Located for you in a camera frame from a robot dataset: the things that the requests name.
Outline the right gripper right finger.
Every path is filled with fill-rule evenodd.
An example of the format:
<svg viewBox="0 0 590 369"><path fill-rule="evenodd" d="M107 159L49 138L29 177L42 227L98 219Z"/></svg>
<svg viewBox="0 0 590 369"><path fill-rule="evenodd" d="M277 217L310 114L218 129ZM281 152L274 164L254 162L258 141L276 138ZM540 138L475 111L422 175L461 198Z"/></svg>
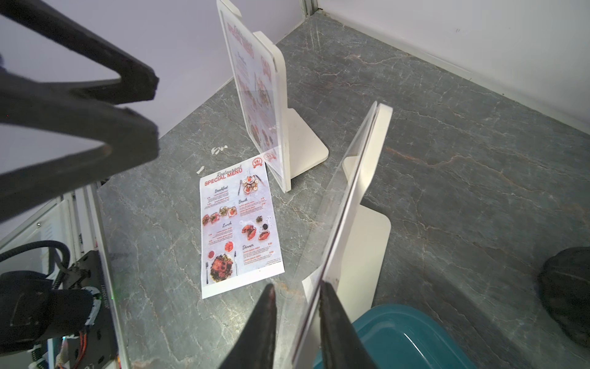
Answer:
<svg viewBox="0 0 590 369"><path fill-rule="evenodd" d="M377 368L359 339L332 284L320 284L321 351L324 368Z"/></svg>

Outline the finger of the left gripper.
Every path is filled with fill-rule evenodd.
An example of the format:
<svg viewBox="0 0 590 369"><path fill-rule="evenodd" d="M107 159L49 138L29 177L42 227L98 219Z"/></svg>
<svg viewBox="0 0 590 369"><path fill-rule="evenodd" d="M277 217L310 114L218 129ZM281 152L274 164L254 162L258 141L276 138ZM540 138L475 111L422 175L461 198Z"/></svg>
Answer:
<svg viewBox="0 0 590 369"><path fill-rule="evenodd" d="M2 0L1 15L119 75L109 80L46 82L46 86L113 105L155 98L159 78L151 67L43 1Z"/></svg>
<svg viewBox="0 0 590 369"><path fill-rule="evenodd" d="M131 109L35 83L1 88L1 220L158 157L158 126Z"/></svg>

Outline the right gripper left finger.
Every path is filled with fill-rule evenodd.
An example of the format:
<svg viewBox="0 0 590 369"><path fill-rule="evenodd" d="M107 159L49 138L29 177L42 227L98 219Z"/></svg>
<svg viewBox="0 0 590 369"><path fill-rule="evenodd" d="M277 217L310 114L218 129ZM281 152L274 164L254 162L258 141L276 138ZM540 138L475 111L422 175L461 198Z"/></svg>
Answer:
<svg viewBox="0 0 590 369"><path fill-rule="evenodd" d="M268 284L220 368L272 368L276 334L276 292Z"/></svg>

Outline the white menu holder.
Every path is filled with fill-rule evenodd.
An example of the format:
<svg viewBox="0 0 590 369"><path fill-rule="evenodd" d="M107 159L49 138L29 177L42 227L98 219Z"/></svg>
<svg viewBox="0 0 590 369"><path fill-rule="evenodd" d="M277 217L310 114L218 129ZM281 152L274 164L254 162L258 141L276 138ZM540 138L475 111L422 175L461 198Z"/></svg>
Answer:
<svg viewBox="0 0 590 369"><path fill-rule="evenodd" d="M252 32L240 10L218 1L245 127L283 192L292 180L327 160L329 149L299 113L287 106L287 70L280 49Z"/></svg>
<svg viewBox="0 0 590 369"><path fill-rule="evenodd" d="M293 277L299 292L287 300L281 337L287 343L283 368L310 367L320 346L320 296L307 304L302 281L322 267L350 321L370 310L390 237L387 216L361 201L370 186L393 115L375 102L336 167Z"/></svg>

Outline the red special menu sheet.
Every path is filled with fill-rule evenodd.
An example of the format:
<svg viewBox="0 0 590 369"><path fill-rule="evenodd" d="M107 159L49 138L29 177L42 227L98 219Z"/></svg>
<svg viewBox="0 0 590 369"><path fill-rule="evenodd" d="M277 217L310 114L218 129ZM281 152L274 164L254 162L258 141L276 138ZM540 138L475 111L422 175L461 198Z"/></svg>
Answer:
<svg viewBox="0 0 590 369"><path fill-rule="evenodd" d="M200 201L202 298L285 272L262 156L201 178Z"/></svg>

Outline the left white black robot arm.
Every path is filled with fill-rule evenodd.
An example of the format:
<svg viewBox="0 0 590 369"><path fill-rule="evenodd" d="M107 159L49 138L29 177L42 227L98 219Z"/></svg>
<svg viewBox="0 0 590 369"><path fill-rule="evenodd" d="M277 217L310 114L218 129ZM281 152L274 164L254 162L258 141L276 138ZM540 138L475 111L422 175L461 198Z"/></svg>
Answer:
<svg viewBox="0 0 590 369"><path fill-rule="evenodd" d="M1 74L3 123L98 142L94 149L2 174L2 220L158 157L158 127L128 107L155 97L159 80L151 67L42 1L4 1L1 14L117 74L80 82ZM72 335L91 323L98 298L60 284L38 272L1 276L2 355Z"/></svg>

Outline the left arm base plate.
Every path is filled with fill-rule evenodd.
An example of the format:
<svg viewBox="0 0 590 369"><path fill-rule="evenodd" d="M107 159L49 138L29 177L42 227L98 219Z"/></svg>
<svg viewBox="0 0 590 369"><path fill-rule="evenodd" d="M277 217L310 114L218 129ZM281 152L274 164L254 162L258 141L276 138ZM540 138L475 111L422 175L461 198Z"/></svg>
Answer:
<svg viewBox="0 0 590 369"><path fill-rule="evenodd" d="M112 303L99 252L84 254L64 277L62 287L81 292L84 303L82 326L69 338L69 363L72 368L119 367L119 349L112 317Z"/></svg>

